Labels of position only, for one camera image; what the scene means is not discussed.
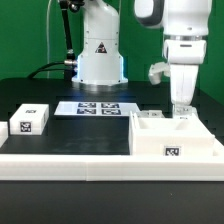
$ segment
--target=black table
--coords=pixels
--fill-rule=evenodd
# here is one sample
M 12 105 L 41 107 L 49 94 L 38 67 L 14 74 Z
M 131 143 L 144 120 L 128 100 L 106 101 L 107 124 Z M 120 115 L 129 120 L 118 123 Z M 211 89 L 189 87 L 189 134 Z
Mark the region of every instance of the black table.
M 96 93 L 63 80 L 0 82 L 0 120 L 22 103 L 46 103 L 50 117 L 42 136 L 9 136 L 1 154 L 128 155 L 128 118 L 56 117 L 59 101 L 131 102 L 140 110 L 171 116 L 167 83 L 130 82 L 126 90 Z M 224 106 L 196 89 L 193 106 L 224 143 Z M 0 223 L 224 223 L 223 182 L 1 181 Z

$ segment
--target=small white box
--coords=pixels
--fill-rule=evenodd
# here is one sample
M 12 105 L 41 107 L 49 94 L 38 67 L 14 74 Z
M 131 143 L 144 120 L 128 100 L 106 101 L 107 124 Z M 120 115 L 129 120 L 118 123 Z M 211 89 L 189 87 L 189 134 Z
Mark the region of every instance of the small white box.
M 8 138 L 8 124 L 7 122 L 0 122 L 0 148 Z
M 10 119 L 11 135 L 41 135 L 49 117 L 47 104 L 22 104 Z
M 215 136 L 201 121 L 190 119 L 142 118 L 131 113 L 131 155 L 212 156 Z

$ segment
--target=white platform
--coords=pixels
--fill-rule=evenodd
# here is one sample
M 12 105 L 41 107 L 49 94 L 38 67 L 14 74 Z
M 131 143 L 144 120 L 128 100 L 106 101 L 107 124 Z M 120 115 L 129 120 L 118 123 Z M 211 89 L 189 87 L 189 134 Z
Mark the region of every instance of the white platform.
M 224 181 L 223 149 L 216 144 L 210 158 L 1 155 L 0 180 Z

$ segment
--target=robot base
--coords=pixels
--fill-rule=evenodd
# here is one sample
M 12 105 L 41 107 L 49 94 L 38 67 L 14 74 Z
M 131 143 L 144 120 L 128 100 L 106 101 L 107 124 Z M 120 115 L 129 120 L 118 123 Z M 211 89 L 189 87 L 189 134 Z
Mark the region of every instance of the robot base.
M 82 80 L 74 77 L 72 79 L 72 86 L 74 88 L 83 89 L 92 92 L 114 92 L 118 90 L 127 89 L 128 80 L 126 78 L 119 81 L 111 81 L 109 84 L 99 83 L 95 81 L 95 83 L 83 82 Z

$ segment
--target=white box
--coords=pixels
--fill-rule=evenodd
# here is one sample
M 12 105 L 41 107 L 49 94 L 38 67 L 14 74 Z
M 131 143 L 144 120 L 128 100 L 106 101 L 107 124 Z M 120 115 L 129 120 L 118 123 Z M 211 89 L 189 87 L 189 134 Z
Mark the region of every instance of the white box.
M 142 118 L 131 113 L 131 155 L 212 156 L 215 136 L 196 117 Z
M 8 124 L 7 122 L 0 122 L 0 148 L 8 138 Z
M 10 119 L 11 135 L 41 135 L 49 117 L 47 104 L 22 104 Z

